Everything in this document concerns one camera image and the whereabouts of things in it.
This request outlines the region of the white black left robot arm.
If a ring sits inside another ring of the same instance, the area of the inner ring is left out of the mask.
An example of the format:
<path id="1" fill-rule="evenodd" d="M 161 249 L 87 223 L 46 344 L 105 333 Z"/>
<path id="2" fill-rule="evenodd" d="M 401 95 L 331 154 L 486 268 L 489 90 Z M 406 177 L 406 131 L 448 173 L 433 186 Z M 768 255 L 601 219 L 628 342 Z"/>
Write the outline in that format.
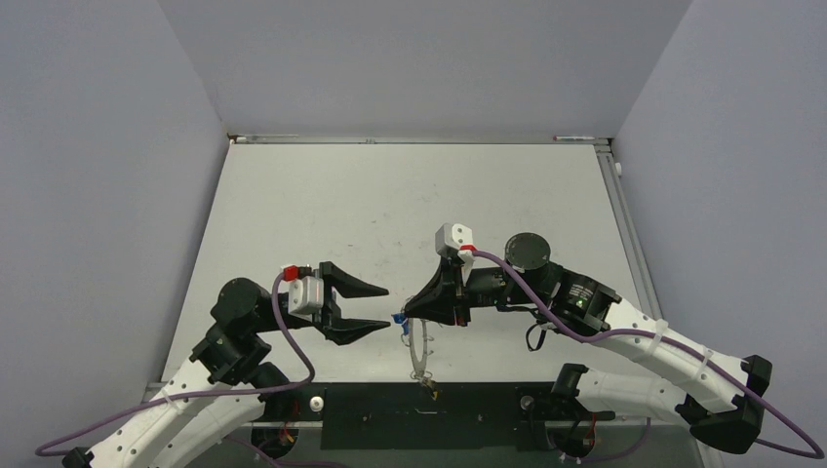
<path id="1" fill-rule="evenodd" d="M 237 427 L 282 417 L 291 392 L 315 376 L 291 332 L 313 328 L 350 344 L 389 324 L 345 319 L 336 298 L 387 294 L 329 261 L 286 266 L 269 290 L 247 278 L 229 281 L 211 310 L 214 324 L 168 382 L 126 411 L 110 436 L 64 455 L 62 466 L 183 467 Z"/>

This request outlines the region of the blue key tag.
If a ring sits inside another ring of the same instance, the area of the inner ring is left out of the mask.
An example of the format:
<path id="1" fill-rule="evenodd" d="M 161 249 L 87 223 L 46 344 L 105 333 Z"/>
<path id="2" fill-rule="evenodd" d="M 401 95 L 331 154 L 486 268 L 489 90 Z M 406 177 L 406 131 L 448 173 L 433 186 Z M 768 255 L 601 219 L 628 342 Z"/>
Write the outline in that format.
<path id="1" fill-rule="evenodd" d="M 392 314 L 391 318 L 393 322 L 401 327 L 402 335 L 409 335 L 410 334 L 410 325 L 409 325 L 409 318 L 406 316 L 404 312 L 399 312 L 396 314 Z"/>

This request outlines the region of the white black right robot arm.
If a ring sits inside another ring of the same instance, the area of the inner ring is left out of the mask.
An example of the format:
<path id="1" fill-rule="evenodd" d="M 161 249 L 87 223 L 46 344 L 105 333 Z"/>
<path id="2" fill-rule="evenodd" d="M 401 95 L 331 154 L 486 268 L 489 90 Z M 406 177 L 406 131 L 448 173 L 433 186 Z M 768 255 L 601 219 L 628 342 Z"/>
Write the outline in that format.
<path id="1" fill-rule="evenodd" d="M 526 312 L 541 332 L 606 349 L 650 372 L 644 378 L 565 364 L 546 396 L 527 396 L 531 423 L 546 412 L 573 422 L 638 415 L 685 427 L 698 441 L 732 454 L 758 442 L 768 360 L 721 354 L 673 331 L 610 287 L 555 263 L 550 245 L 535 233 L 512 236 L 488 268 L 475 266 L 483 254 L 464 225 L 443 226 L 435 250 L 434 275 L 392 316 L 404 334 L 415 321 L 465 327 L 475 308 Z"/>

